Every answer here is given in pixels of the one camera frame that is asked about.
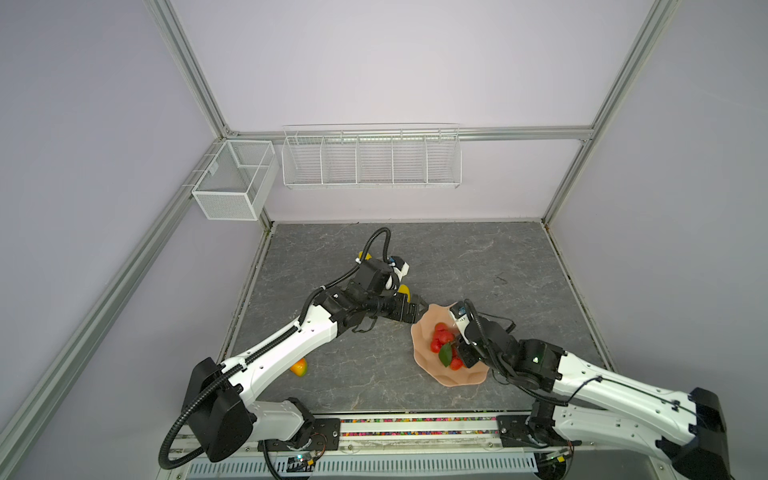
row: tomato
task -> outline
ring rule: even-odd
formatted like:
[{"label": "tomato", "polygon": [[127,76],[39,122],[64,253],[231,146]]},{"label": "tomato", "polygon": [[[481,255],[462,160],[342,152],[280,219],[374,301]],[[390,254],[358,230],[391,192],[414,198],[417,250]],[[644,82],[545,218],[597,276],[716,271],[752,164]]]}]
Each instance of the tomato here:
[{"label": "tomato", "polygon": [[437,338],[443,343],[448,343],[452,342],[455,337],[453,336],[453,333],[444,330],[438,333]]},{"label": "tomato", "polygon": [[293,373],[296,373],[298,376],[305,376],[306,375],[306,360],[301,359],[298,362],[294,363],[292,367],[290,367],[290,371]]}]

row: wall-mounted basket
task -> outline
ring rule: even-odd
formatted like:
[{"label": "wall-mounted basket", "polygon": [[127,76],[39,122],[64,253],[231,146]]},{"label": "wall-mounted basket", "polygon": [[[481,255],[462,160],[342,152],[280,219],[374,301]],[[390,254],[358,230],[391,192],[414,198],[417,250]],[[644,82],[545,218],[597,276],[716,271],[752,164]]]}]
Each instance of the wall-mounted basket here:
[{"label": "wall-mounted basket", "polygon": [[286,128],[283,182],[290,188],[457,187],[462,149],[457,125],[350,125]]},{"label": "wall-mounted basket", "polygon": [[211,220],[259,220],[279,168],[271,141],[226,140],[192,194]]}]

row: perforated metal strip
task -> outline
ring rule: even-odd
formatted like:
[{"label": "perforated metal strip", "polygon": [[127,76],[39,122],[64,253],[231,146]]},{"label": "perforated metal strip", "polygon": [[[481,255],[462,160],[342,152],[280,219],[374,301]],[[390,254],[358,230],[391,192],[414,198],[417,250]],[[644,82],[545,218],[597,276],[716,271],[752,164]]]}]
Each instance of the perforated metal strip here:
[{"label": "perforated metal strip", "polygon": [[[306,473],[285,473],[287,456],[273,457],[284,477],[306,477]],[[335,478],[345,475],[391,477],[457,475],[477,473],[537,472],[532,453],[487,452],[431,455],[328,455],[317,462],[313,477]],[[261,456],[228,458],[219,463],[193,461],[188,479],[267,478],[270,473]]]}]

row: white wall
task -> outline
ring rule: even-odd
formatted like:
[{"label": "white wall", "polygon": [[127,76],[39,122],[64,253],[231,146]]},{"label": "white wall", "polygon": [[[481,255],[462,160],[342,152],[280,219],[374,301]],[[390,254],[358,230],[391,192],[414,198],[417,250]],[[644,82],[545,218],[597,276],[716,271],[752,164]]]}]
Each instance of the white wall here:
[{"label": "white wall", "polygon": [[213,138],[139,0],[0,2],[0,65],[3,426]]},{"label": "white wall", "polygon": [[174,1],[236,131],[590,124],[651,0]]},{"label": "white wall", "polygon": [[290,190],[278,178],[266,209],[280,221],[541,218],[579,144],[465,142],[458,188]]},{"label": "white wall", "polygon": [[621,371],[720,396],[738,479],[768,430],[766,25],[683,2],[552,228]]},{"label": "white wall", "polygon": [[207,220],[193,205],[15,480],[155,478],[192,367],[216,359],[260,238],[257,222]]}]

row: robotic arm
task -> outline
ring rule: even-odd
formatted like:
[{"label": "robotic arm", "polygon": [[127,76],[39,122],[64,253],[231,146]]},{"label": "robotic arm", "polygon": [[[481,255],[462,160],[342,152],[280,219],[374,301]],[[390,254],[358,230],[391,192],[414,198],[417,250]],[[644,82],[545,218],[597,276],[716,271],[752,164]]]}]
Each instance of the robotic arm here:
[{"label": "robotic arm", "polygon": [[[386,234],[382,259],[367,253]],[[411,302],[400,289],[409,266],[390,257],[389,229],[378,229],[339,279],[312,292],[294,321],[240,355],[217,365],[211,358],[195,366],[184,407],[164,440],[159,463],[171,469],[205,452],[212,462],[235,453],[245,442],[279,439],[305,448],[315,422],[298,400],[258,402],[259,394],[307,353],[366,316],[415,323],[425,304]],[[351,277],[346,286],[339,286]],[[458,355],[467,367],[488,365],[535,398],[528,421],[498,417],[504,446],[541,448],[596,442],[616,445],[670,462],[691,480],[730,478],[726,429],[715,394],[695,389],[690,394],[659,389],[591,365],[573,353],[539,339],[517,340],[514,324],[503,329],[477,314],[470,300],[450,309],[456,326]],[[557,399],[535,392],[555,393]],[[600,409],[572,405],[579,399]],[[168,458],[170,446],[187,423],[201,447],[181,458]]]}]

